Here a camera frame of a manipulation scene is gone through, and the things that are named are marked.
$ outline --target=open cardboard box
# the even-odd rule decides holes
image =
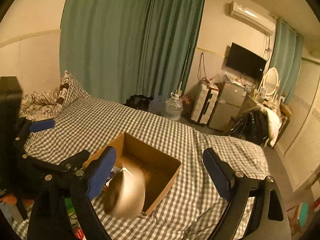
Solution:
[[[115,166],[126,167],[129,171],[130,167],[135,167],[143,172],[146,182],[146,196],[141,217],[148,216],[173,185],[174,179],[179,173],[181,162],[128,133],[122,133],[93,154],[84,163],[84,167],[87,167],[91,161],[98,159],[107,146],[116,149]]]

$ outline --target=curtain rod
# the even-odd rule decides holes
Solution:
[[[277,19],[277,20],[280,20],[280,18],[278,16],[273,16],[273,18]],[[281,20],[281,22],[284,23],[284,24],[289,24],[288,22],[286,22],[284,20]],[[292,32],[296,31],[294,28],[291,28],[290,26],[289,26],[289,30],[292,31]]]

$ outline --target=air conditioner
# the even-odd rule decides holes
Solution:
[[[229,15],[256,27],[267,35],[271,35],[275,32],[276,24],[274,22],[235,1],[232,1],[230,5]]]

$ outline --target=teal stool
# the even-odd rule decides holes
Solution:
[[[305,202],[302,202],[300,205],[297,205],[288,209],[287,212],[292,209],[295,209],[293,216],[291,217],[288,216],[291,235],[300,231],[300,229],[306,224],[307,217],[308,217],[308,204]]]

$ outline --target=white suitcase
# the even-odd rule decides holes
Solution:
[[[218,88],[209,89],[207,85],[201,83],[191,114],[191,120],[206,124],[210,118],[218,94]]]

